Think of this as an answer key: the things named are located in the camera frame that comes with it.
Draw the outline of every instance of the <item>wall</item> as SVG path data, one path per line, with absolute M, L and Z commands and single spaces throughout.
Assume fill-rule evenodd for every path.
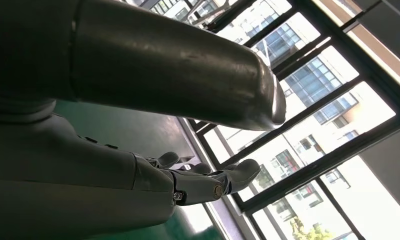
M 366 9 L 376 0 L 355 0 Z M 359 22 L 376 36 L 400 59 L 400 0 L 383 0 L 367 12 Z
M 400 205 L 400 131 L 360 156 Z

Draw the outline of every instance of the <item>tree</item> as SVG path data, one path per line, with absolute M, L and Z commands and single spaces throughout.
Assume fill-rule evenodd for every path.
M 308 232 L 305 231 L 305 226 L 298 217 L 294 217 L 290 224 L 293 230 L 292 236 L 295 240 L 331 240 L 333 238 L 328 229 L 322 230 L 320 224 L 313 225 L 313 228 Z

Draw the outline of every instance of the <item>window pane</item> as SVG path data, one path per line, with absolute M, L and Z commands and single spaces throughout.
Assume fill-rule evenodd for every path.
M 197 8 L 197 13 L 203 17 L 217 8 L 218 5 L 213 0 L 206 0 L 200 5 L 199 8 Z
M 163 2 L 168 8 L 171 8 L 173 6 L 173 4 L 169 0 L 163 0 Z
M 163 2 L 163 0 L 158 2 L 159 6 L 163 9 L 163 11 L 166 13 L 166 11 L 169 9 L 166 4 Z
M 290 8 L 285 0 L 258 0 L 217 35 L 231 41 L 239 39 L 237 42 L 244 44 Z
M 330 76 L 331 79 L 323 75 L 322 71 L 326 72 L 325 74 Z M 291 119 L 358 75 L 358 72 L 334 47 L 330 46 L 326 48 L 317 57 L 300 67 L 283 81 L 280 81 L 281 87 L 285 92 L 292 92 L 292 94 L 286 97 L 286 119 Z M 356 98 L 351 93 L 347 93 L 338 100 L 320 109 L 313 116 L 319 124 L 323 125 L 347 112 L 357 103 L 358 101 Z M 217 129 L 224 132 L 228 128 L 218 126 Z M 225 137 L 223 139 L 224 144 L 228 145 L 230 148 L 230 156 L 245 149 L 267 133 L 266 131 L 249 130 L 235 132 L 237 133 L 231 138 Z M 218 157 L 218 160 L 222 163 L 226 161 L 227 158 Z
M 344 178 L 321 177 L 365 239 L 400 239 L 400 206 L 360 156 L 337 167 Z
M 267 223 L 259 225 L 264 233 L 267 228 L 280 228 L 288 240 L 346 239 L 342 236 L 352 233 L 315 181 L 255 212 L 253 218 Z
M 162 8 L 161 8 L 158 4 L 156 4 L 156 5 L 154 6 L 154 9 L 155 9 L 156 12 L 158 12 L 160 15 L 165 14 L 165 12 L 162 10 Z
M 250 31 L 246 31 L 246 34 L 252 37 L 259 30 L 256 31 L 255 28 L 252 28 Z M 296 13 L 251 49 L 262 58 L 268 67 L 275 67 L 319 35 L 320 33 L 302 14 Z
M 343 96 L 339 97 L 318 111 L 320 117 L 308 117 L 245 158 L 263 165 L 272 181 L 265 184 L 264 180 L 255 179 L 248 188 L 239 192 L 243 201 L 395 115 L 365 82 L 345 95 L 355 96 L 358 99 L 356 104 L 341 112 L 335 110 L 338 115 L 322 124 L 328 115 L 334 115 L 330 110 L 323 110 L 328 106 L 339 108 L 337 103 Z M 339 117 L 343 117 L 343 124 L 340 124 Z
M 228 150 L 225 148 L 223 142 L 220 140 L 219 136 L 214 130 L 208 131 L 204 138 L 212 149 L 213 153 L 216 155 L 217 159 L 228 159 L 230 154 Z
M 347 35 L 400 84 L 400 59 L 392 51 L 361 24 Z
M 176 15 L 175 17 L 173 17 L 173 19 L 181 21 L 183 19 L 183 17 L 185 17 L 185 15 L 187 15 L 189 12 L 189 10 L 187 8 L 183 8 L 181 9 Z
M 341 26 L 354 16 L 362 12 L 354 0 L 312 0 L 318 5 L 337 25 Z

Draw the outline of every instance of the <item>building window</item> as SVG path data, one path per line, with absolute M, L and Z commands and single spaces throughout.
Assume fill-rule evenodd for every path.
M 271 161 L 272 166 L 279 172 L 282 179 L 300 169 L 288 150 L 284 150 Z
M 312 183 L 306 184 L 305 186 L 294 191 L 292 194 L 297 200 L 302 202 L 305 201 L 310 208 L 313 208 L 323 202 L 322 197 L 316 191 Z
M 245 19 L 241 24 L 246 35 L 250 38 L 279 17 L 275 10 L 266 1 L 262 1 L 259 6 L 260 7 L 255 7 L 251 10 L 252 16 L 255 17 Z
M 328 180 L 328 182 L 332 185 L 341 186 L 345 189 L 350 188 L 350 184 L 346 181 L 344 176 L 337 168 L 325 173 L 325 177 Z
M 274 179 L 272 179 L 271 177 L 271 174 L 263 164 L 260 165 L 260 172 L 256 176 L 255 180 L 257 181 L 257 184 L 259 184 L 259 186 L 263 189 L 266 189 L 267 187 L 275 183 Z
M 285 81 L 306 107 L 310 107 L 342 85 L 319 57 L 315 57 L 287 77 Z M 345 113 L 357 103 L 358 101 L 348 92 L 314 113 L 313 116 L 323 125 Z
M 304 153 L 307 150 L 314 149 L 317 153 L 320 153 L 321 156 L 325 155 L 324 150 L 317 143 L 312 134 L 300 140 L 299 143 L 300 143 L 299 146 L 296 148 L 296 151 L 299 154 Z
M 178 0 L 160 0 L 150 9 L 150 11 L 155 14 L 164 15 L 170 8 L 177 4 L 177 2 Z
M 332 123 L 338 128 L 341 129 L 344 126 L 346 126 L 347 124 L 349 124 L 349 122 L 343 117 L 343 116 L 339 116 L 336 119 L 334 119 L 332 121 Z
M 206 14 L 213 12 L 213 10 L 216 10 L 217 8 L 218 6 L 213 0 L 207 0 L 197 9 L 197 13 L 203 17 Z
M 154 12 L 154 13 L 158 13 L 158 14 L 160 14 L 160 15 L 165 14 L 165 12 L 163 11 L 163 9 L 162 9 L 158 4 L 156 4 L 155 6 L 153 6 L 153 8 L 152 8 L 151 11 Z
M 295 44 L 300 41 L 300 37 L 293 29 L 287 23 L 284 23 L 265 37 L 262 43 L 257 44 L 256 48 L 269 58 L 271 65 L 274 65 L 275 62 L 279 62 L 280 58 L 297 51 Z
M 188 10 L 184 7 L 183 9 L 181 9 L 181 11 L 179 11 L 175 17 L 173 19 L 181 21 L 183 19 L 183 17 L 185 17 L 185 15 L 188 14 Z
M 286 200 L 285 197 L 281 198 L 280 200 L 272 203 L 276 213 L 278 216 L 285 222 L 288 221 L 296 216 L 294 210 L 290 206 L 289 202 Z
M 237 39 L 234 40 L 234 43 L 240 44 L 243 41 L 241 37 L 237 37 Z
M 285 97 L 288 97 L 288 96 L 290 96 L 291 94 L 293 94 L 293 90 L 291 90 L 291 89 L 288 89 L 288 90 L 285 90 L 285 91 L 284 91 Z
M 345 144 L 349 142 L 350 140 L 356 138 L 359 136 L 358 132 L 353 130 L 345 133 L 342 137 L 340 137 L 338 140 L 341 142 L 341 144 Z

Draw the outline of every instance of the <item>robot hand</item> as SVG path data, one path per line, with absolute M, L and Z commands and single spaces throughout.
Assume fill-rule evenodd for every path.
M 186 206 L 211 202 L 224 195 L 234 194 L 246 188 L 260 170 L 255 160 L 247 159 L 234 169 L 224 169 L 207 175 L 181 170 L 168 171 L 174 179 L 173 199 L 177 205 Z
M 173 199 L 180 206 L 211 202 L 221 196 L 236 193 L 246 188 L 260 171 L 258 163 L 253 159 L 212 173 L 205 163 L 191 164 L 189 170 L 169 169 L 179 161 L 174 152 L 167 152 L 159 158 L 146 158 L 146 161 L 162 169 L 168 176 L 171 174 L 174 183 Z

